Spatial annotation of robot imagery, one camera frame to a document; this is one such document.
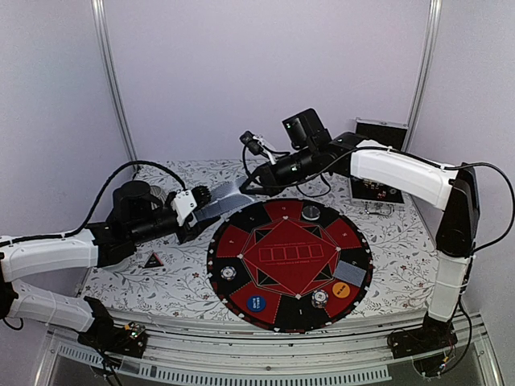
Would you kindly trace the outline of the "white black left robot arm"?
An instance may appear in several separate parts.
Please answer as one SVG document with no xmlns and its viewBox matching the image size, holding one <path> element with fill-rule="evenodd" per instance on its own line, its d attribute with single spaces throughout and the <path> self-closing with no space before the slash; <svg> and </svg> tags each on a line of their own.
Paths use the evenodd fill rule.
<svg viewBox="0 0 515 386">
<path fill-rule="evenodd" d="M 47 235 L 5 237 L 1 242 L 1 317 L 30 318 L 85 333 L 103 349 L 114 348 L 127 328 L 114 325 L 102 303 L 70 298 L 23 282 L 23 277 L 70 268 L 114 267 L 138 245 L 171 234 L 179 243 L 195 239 L 212 224 L 195 212 L 209 203 L 206 186 L 182 187 L 165 200 L 146 182 L 133 180 L 113 191 L 106 221 L 89 219 L 75 230 Z"/>
</svg>

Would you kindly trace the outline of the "black white dealer button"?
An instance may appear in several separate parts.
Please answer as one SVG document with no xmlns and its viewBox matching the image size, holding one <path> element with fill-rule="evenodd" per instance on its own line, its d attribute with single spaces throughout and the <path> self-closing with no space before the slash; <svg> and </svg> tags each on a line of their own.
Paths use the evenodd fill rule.
<svg viewBox="0 0 515 386">
<path fill-rule="evenodd" d="M 306 205 L 302 209 L 302 217 L 308 221 L 317 221 L 321 216 L 320 209 L 315 205 Z"/>
</svg>

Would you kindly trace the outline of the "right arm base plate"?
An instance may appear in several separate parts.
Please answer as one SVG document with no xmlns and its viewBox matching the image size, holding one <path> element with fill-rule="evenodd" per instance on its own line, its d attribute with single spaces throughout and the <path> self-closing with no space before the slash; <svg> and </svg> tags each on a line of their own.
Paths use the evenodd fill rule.
<svg viewBox="0 0 515 386">
<path fill-rule="evenodd" d="M 387 346 L 395 359 L 444 349 L 458 343 L 452 322 L 424 318 L 420 327 L 393 331 L 387 337 Z"/>
</svg>

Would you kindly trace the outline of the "blue small blind button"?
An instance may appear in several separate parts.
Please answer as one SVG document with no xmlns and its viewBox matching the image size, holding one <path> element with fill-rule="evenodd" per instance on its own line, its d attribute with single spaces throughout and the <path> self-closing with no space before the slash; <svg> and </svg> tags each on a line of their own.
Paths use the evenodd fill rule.
<svg viewBox="0 0 515 386">
<path fill-rule="evenodd" d="M 261 295 L 251 295 L 247 299 L 246 307 L 250 312 L 260 313 L 266 308 L 266 300 Z"/>
</svg>

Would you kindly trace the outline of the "blue playing card deck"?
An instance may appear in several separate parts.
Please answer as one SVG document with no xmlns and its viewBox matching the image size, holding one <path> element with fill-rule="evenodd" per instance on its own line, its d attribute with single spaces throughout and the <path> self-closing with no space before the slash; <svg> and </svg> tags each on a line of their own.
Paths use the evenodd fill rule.
<svg viewBox="0 0 515 386">
<path fill-rule="evenodd" d="M 239 207 L 245 207 L 256 202 L 253 196 L 240 192 L 240 187 L 245 181 L 241 176 L 232 181 L 225 181 L 211 190 L 210 202 L 201 209 L 195 211 L 198 221 L 211 219 L 223 215 Z"/>
</svg>

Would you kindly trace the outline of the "orange big blind button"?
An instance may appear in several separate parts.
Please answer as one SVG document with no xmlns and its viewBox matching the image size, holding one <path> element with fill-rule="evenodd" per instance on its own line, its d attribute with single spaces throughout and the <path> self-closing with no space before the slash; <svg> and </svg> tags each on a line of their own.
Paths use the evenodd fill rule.
<svg viewBox="0 0 515 386">
<path fill-rule="evenodd" d="M 351 293 L 351 288 L 347 283 L 338 281 L 333 285 L 332 293 L 337 298 L 347 298 Z"/>
</svg>

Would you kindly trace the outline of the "white blue poker chip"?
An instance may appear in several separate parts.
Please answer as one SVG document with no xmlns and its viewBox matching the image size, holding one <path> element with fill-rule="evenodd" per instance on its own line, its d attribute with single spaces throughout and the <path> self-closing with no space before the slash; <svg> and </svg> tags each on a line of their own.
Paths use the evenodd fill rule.
<svg viewBox="0 0 515 386">
<path fill-rule="evenodd" d="M 232 281 L 237 276 L 237 270 L 233 266 L 225 266 L 220 270 L 220 277 L 226 281 Z"/>
</svg>

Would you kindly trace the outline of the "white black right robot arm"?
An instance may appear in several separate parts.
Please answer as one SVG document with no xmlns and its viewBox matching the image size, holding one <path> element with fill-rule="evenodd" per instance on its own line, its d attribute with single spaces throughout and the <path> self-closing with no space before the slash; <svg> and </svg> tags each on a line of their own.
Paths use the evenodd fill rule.
<svg viewBox="0 0 515 386">
<path fill-rule="evenodd" d="M 462 305 L 468 284 L 480 219 L 476 168 L 441 164 L 382 145 L 357 133 L 332 138 L 317 112 L 307 109 L 283 121 L 293 154 L 281 155 L 249 131 L 241 143 L 244 151 L 267 157 L 268 162 L 248 171 L 240 190 L 247 195 L 281 193 L 328 172 L 382 183 L 418 197 L 443 211 L 437 235 L 438 271 L 433 296 L 422 326 L 389 336 L 393 348 L 418 344 L 424 351 L 451 341 L 451 320 Z"/>
</svg>

